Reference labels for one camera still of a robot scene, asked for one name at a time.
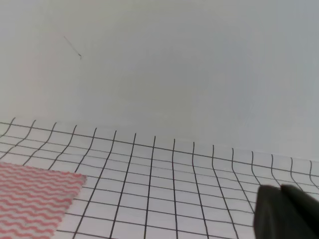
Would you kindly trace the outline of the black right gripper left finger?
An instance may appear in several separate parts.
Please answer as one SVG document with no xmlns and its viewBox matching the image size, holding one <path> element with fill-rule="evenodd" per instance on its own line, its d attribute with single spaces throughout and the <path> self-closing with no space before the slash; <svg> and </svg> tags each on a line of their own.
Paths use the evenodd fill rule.
<svg viewBox="0 0 319 239">
<path fill-rule="evenodd" d="M 298 239 L 299 215 L 279 188 L 262 185 L 258 189 L 253 227 L 257 239 Z"/>
</svg>

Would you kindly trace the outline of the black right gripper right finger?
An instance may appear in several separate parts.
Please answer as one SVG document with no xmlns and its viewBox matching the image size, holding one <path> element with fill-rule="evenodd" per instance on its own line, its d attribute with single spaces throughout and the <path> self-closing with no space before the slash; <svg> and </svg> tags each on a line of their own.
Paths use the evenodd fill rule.
<svg viewBox="0 0 319 239">
<path fill-rule="evenodd" d="M 319 238 L 318 200 L 293 185 L 283 184 L 281 185 L 281 191 L 289 198 L 306 225 Z"/>
</svg>

